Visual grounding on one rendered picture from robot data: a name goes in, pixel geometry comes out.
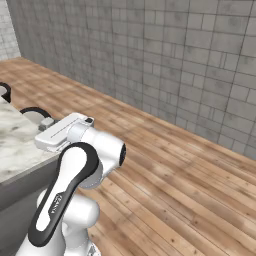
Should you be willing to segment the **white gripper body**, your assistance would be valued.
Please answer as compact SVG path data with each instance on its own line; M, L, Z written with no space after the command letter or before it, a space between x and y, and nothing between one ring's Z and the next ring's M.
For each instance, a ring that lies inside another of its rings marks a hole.
M82 122L86 116L80 113L71 113L35 136L37 148L55 152L60 146L66 143L68 130L76 123Z

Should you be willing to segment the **marble-topped grey dining counter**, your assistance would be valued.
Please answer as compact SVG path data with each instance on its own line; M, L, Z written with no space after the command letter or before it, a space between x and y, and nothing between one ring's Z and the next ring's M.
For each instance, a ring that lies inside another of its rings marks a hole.
M58 158L35 146L37 134L35 124L0 99L0 256L64 256L60 231L44 247L33 246L27 237Z

